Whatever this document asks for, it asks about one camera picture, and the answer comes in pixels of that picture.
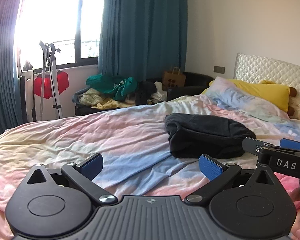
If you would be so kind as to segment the black ribbed pants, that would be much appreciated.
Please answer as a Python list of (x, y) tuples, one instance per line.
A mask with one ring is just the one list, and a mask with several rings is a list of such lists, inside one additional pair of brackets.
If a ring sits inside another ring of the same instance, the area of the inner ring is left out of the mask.
[(215, 159), (237, 158), (244, 154), (243, 140), (256, 139), (243, 124), (219, 116), (173, 113), (164, 123), (170, 154), (180, 159), (198, 159), (202, 154)]

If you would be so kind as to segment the pale yellow clothes pile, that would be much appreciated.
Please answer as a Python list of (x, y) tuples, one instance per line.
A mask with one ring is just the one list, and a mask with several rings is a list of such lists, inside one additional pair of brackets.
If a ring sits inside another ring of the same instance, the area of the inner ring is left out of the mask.
[(89, 88), (86, 92), (79, 95), (78, 99), (82, 105), (90, 106), (98, 110), (109, 110), (135, 106), (134, 103), (116, 101), (93, 88)]

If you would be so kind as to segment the pastel tie-dye bed sheet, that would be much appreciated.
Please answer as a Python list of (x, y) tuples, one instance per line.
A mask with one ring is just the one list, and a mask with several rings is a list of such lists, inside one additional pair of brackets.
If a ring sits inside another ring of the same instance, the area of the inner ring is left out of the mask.
[(300, 121), (290, 119), (265, 100), (183, 96), (152, 106), (136, 106), (86, 116), (31, 122), (0, 135), (0, 239), (12, 233), (5, 207), (29, 169), (36, 164), (59, 168), (79, 163), (95, 153), (104, 159), (94, 179), (117, 197), (124, 194), (188, 193), (203, 186), (196, 159), (170, 154), (165, 117), (172, 113), (213, 115), (242, 123), (259, 140), (278, 144), (282, 138), (300, 141)]

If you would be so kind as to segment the white quilted headboard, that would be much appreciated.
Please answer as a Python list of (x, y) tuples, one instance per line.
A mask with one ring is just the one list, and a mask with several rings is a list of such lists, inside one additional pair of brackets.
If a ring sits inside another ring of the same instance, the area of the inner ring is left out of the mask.
[(234, 78), (248, 83), (263, 80), (287, 85), (297, 90), (289, 103), (295, 109), (294, 119), (300, 120), (300, 66), (277, 59), (238, 53)]

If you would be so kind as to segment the green garment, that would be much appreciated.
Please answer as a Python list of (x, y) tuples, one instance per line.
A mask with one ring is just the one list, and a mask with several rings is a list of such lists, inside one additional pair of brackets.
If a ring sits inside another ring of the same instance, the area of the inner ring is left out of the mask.
[(88, 77), (85, 84), (116, 101), (125, 101), (126, 97), (138, 88), (138, 82), (133, 77), (102, 74)]

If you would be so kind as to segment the red cloth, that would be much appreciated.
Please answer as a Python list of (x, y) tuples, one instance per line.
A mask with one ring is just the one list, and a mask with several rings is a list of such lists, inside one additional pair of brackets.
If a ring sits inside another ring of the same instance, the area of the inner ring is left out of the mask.
[[(42, 86), (42, 74), (39, 74), (35, 79), (34, 79), (34, 85), (33, 85), (33, 92), (37, 96), (41, 96), (41, 86)], [(59, 94), (62, 94), (68, 87), (69, 87), (69, 78), (68, 74), (63, 71), (58, 71), (57, 72), (57, 81), (58, 81), (58, 92)], [(49, 99), (52, 97), (52, 86), (51, 86), (51, 80), (50, 80), (50, 75), (45, 74), (45, 79), (44, 79), (44, 93), (43, 97), (45, 99)]]

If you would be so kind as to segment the brown paper bag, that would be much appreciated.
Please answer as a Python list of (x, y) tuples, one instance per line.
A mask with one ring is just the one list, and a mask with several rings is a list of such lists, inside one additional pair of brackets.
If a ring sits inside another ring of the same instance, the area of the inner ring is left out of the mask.
[(184, 87), (186, 76), (180, 71), (179, 67), (164, 71), (162, 76), (162, 85), (166, 89)]

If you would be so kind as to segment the silver tripod stand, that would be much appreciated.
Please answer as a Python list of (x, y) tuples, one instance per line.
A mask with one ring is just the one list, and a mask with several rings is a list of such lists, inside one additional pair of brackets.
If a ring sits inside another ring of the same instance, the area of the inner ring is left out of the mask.
[(57, 66), (55, 53), (60, 53), (61, 50), (57, 49), (53, 43), (44, 44), (42, 41), (39, 42), (40, 47), (43, 51), (43, 66), (42, 66), (42, 81), (40, 91), (40, 121), (43, 120), (43, 109), (44, 109), (44, 92), (45, 92), (45, 72), (48, 71), (50, 75), (50, 85), (53, 98), (53, 109), (57, 119), (63, 118), (62, 105), (59, 98), (58, 80), (57, 80)]

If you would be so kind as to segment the teal curtain right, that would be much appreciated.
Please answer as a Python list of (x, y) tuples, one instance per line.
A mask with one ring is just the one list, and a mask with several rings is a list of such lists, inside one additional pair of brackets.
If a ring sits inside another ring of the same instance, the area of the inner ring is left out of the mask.
[(138, 81), (185, 69), (187, 0), (104, 0), (98, 66)]

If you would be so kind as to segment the teal curtain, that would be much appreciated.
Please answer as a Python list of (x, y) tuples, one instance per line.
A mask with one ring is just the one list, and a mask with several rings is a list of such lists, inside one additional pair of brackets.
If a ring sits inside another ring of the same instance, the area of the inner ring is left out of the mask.
[(185, 69), (187, 0), (104, 0), (98, 66), (138, 81)]
[(14, 35), (21, 0), (0, 0), (0, 135), (23, 123)]

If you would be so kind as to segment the teal curtain left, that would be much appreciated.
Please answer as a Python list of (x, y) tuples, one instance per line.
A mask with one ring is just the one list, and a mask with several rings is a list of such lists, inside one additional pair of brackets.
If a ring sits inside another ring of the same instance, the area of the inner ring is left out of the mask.
[(0, 0), (0, 135), (23, 123), (14, 35), (21, 0)]

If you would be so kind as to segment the wall switch plate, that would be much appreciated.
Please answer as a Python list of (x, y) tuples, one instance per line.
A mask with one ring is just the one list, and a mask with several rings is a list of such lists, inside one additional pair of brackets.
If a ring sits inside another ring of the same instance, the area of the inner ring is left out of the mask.
[(214, 66), (213, 72), (218, 74), (225, 74), (225, 67), (222, 66)]

